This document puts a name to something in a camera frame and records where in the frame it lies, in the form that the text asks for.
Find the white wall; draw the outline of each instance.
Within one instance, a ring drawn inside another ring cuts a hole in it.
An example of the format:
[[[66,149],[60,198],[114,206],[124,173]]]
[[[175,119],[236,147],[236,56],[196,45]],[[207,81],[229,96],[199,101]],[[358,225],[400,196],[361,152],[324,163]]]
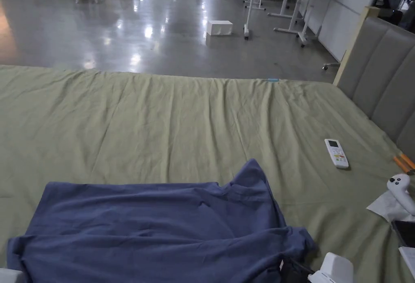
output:
[[[300,9],[304,13],[305,4]],[[321,27],[319,41],[337,59],[341,60],[349,39],[356,28],[363,8],[373,0],[314,0],[310,29],[316,34]]]

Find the gray floor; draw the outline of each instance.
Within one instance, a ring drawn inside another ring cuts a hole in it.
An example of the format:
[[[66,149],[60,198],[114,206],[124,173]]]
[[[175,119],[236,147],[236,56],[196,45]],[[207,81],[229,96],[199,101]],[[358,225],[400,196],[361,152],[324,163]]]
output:
[[[278,11],[280,2],[263,6]],[[266,12],[253,11],[245,41],[242,0],[0,0],[0,64],[332,82],[324,47],[301,49],[272,30],[288,21]],[[209,19],[231,21],[234,34],[206,36]]]

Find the white remote control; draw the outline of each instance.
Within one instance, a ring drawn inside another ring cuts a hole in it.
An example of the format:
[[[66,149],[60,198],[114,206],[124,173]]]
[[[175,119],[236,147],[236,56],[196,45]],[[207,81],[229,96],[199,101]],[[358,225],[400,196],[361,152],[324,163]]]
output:
[[[349,163],[339,141],[327,138],[324,142],[326,143],[327,150],[329,151],[330,158],[332,159],[334,165],[337,168],[348,168]]]

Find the bed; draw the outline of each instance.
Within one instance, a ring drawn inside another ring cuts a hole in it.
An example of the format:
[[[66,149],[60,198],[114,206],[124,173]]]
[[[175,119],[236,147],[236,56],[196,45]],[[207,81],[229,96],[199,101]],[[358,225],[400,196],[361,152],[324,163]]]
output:
[[[0,66],[0,117],[2,266],[50,181],[224,185],[255,158],[287,223],[317,242],[314,269],[330,251],[358,282],[412,280],[390,226],[366,210],[400,150],[331,84]]]

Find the gray headboard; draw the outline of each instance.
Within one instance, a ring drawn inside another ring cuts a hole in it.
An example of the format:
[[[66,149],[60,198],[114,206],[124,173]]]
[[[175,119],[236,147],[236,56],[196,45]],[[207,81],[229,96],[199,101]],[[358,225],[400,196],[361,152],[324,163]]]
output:
[[[338,87],[415,160],[415,35],[367,18]]]

